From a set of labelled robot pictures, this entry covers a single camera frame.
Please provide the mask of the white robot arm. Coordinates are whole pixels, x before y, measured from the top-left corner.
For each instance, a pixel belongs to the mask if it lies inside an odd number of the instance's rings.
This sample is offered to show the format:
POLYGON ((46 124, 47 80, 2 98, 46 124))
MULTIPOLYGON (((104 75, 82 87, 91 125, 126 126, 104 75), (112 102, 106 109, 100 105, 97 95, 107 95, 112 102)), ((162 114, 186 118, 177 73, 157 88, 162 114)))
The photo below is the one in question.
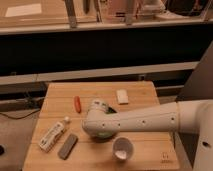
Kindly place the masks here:
POLYGON ((106 114, 108 105, 94 99, 82 127, 91 137, 117 132, 198 134, 193 171, 213 171, 213 100, 178 101, 106 114))

